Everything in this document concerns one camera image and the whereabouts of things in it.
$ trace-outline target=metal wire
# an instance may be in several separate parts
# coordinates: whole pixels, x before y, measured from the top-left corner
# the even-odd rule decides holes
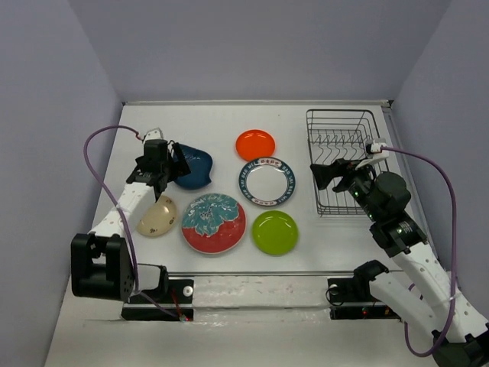
[[[374,114],[357,109],[310,109],[306,113],[307,142],[311,163],[331,164],[336,159],[357,160],[365,157],[364,144],[379,138]],[[387,162],[374,167],[377,174],[389,171]],[[335,193],[332,188],[341,178],[319,191],[314,184],[317,213],[329,215],[364,215],[363,209],[346,192]]]

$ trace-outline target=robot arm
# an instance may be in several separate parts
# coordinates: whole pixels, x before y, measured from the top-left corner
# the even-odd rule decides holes
[[[178,143],[173,143],[172,149],[173,156],[159,128],[149,131],[144,136],[144,154],[136,159],[117,208],[112,207],[88,234],[73,238],[71,284],[75,296],[109,300],[127,300],[130,296],[134,274],[119,210],[132,231],[168,183],[190,172]],[[105,263],[94,261],[102,255]]]
[[[333,191],[348,191],[373,222],[370,231],[375,242],[399,265],[423,295],[411,294],[378,261],[370,261],[354,271],[353,289],[370,293],[399,314],[408,324],[429,335],[439,336],[449,315],[450,277],[439,264],[425,233],[405,212],[411,195],[404,179],[391,172],[378,176],[372,164],[388,158],[384,141],[367,144],[364,160],[338,159],[329,166],[312,164],[316,186],[324,190],[335,177],[341,177]],[[459,290],[455,314],[434,354],[439,365],[479,366],[489,361],[489,322],[474,309]],[[477,355],[470,353],[477,350]],[[440,363],[446,353],[461,356],[458,364]]]

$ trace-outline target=red plate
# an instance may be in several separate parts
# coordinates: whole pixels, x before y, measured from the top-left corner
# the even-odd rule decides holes
[[[246,215],[232,197],[210,193],[191,202],[182,218],[182,233],[190,247],[219,254],[238,244],[246,230]]]
[[[261,157],[271,157],[275,152],[275,140],[267,132],[248,130],[236,140],[236,151],[248,162]]]

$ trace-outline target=orange plate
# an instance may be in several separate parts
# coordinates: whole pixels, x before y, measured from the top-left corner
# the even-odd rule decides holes
[[[272,157],[275,152],[275,140],[267,132],[248,130],[236,140],[236,151],[248,162],[260,157]]]

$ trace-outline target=beige plate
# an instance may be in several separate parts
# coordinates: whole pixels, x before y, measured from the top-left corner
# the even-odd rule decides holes
[[[146,237],[158,237],[168,232],[176,220],[176,205],[168,196],[161,195],[147,210],[136,229]]]

